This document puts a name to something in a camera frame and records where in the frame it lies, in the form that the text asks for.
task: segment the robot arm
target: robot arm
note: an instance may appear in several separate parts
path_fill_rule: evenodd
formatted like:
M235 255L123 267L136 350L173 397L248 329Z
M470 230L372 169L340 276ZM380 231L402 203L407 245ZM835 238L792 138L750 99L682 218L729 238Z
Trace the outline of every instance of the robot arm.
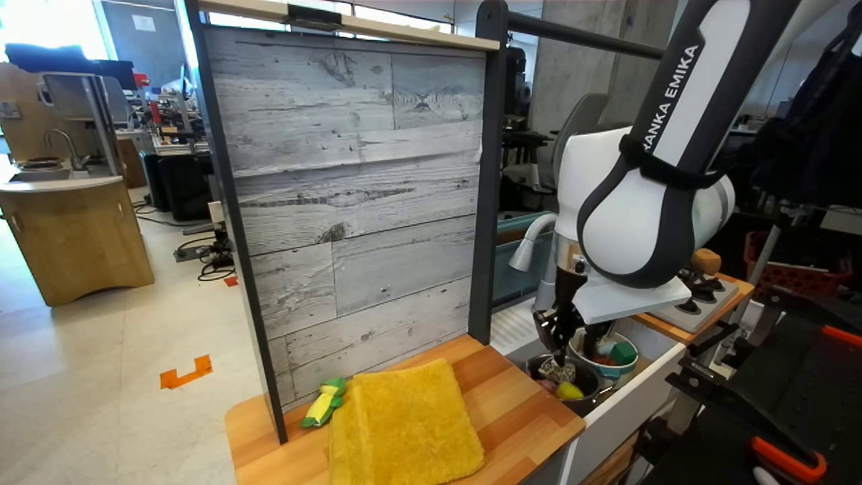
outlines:
M555 230L569 259L560 255L558 307L535 309L558 360L578 325L688 296L676 273L734 206L729 181L707 164L783 26L785 41L824 5L688 0L636 125L566 144Z

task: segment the yellow sponge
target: yellow sponge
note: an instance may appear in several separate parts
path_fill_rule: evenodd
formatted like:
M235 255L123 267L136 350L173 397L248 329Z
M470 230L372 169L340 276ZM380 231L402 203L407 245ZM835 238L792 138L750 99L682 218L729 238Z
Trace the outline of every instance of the yellow sponge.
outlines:
M330 426L337 485L437 485L473 475L485 460L446 360L353 378Z

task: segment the wooden workbench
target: wooden workbench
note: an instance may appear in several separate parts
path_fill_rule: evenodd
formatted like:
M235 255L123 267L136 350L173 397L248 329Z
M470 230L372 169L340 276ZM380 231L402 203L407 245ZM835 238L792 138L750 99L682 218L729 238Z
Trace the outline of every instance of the wooden workbench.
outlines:
M485 448L485 467L459 483L520 483L585 432L585 420L528 375L470 338L450 339L399 366L446 358L469 417ZM305 433L305 408L284 414L291 441L276 445L263 398L229 410L225 433L236 483L329 483L329 429Z
M726 316L729 316L737 304L742 304L742 301L750 296L750 290L754 290L754 285L746 284L746 280L734 280L734 277L726 277L726 276L718 276L718 280L734 285L734 294L733 294L723 304L713 307L713 309L707 313L707 319L699 324L698 331L686 331L686 329L672 325L671 321L661 321L661 319L649 316L649 313L636 316L636 321L647 324L649 329L653 329L653 331L660 331L660 335L666 335L666 338L671 338L671 339L676 339L676 342L688 346L688 342L695 342L702 331L707 331L707 329L717 325L721 319L726 319Z
M51 307L103 288L154 284L117 176L0 183L0 208Z

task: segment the wooden countertop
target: wooden countertop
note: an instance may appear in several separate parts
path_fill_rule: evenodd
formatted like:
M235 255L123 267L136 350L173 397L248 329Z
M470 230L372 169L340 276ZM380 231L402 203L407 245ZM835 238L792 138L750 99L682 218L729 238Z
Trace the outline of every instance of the wooden countertop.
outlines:
M485 467L459 483L520 483L585 432L585 420L528 375L470 338L455 338L399 366L446 358L469 417L485 445ZM284 414L291 441L276 445L260 397L229 410L225 433L236 483L329 483L329 429L302 432L302 410Z
M0 195L55 195L55 191L85 191L97 185L121 183L117 176L104 179L65 179L65 181L7 181L0 183Z
M713 324L726 319L754 290L754 285L746 284L746 280L734 280L734 277L726 277L726 276L718 276L718 277L723 284L734 285L734 294L723 304L713 307L711 316L706 319L706 324L698 331L679 329L671 321L661 321L661 319L649 316L649 313L636 316L636 321L647 324L649 329L653 329L653 331L660 331L660 335L666 335L666 338L671 338L676 342L683 342L683 346L695 342L706 329L711 329Z

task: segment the window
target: window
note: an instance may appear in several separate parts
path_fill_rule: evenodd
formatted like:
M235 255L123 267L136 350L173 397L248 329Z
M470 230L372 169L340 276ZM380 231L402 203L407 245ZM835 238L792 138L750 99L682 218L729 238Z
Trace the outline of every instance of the window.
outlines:
M6 42L80 47L85 60L108 60L90 0L0 0L0 13L1 60Z
M354 20L368 20L368 21L383 21L383 24L404 24L404 26L414 26L414 30L437 30L437 33L453 33L453 21L430 21L430 20L418 20L418 17L404 17L404 13L393 13L393 12L377 12L377 7L362 7L362 5L353 5Z
M329 0L287 0L287 2L314 7L314 12L334 12L341 17L383 21L383 24L404 24L404 26L414 26L414 30L453 33L453 21L430 21L430 20L404 17L404 13L366 7L366 5L354 5L354 2L329 2ZM210 13L210 21L222 24L222 26L291 33L291 26L276 24L276 21L252 21L252 20L229 17L229 13ZM337 36L340 37L372 37L372 36L349 36L349 33L337 33Z

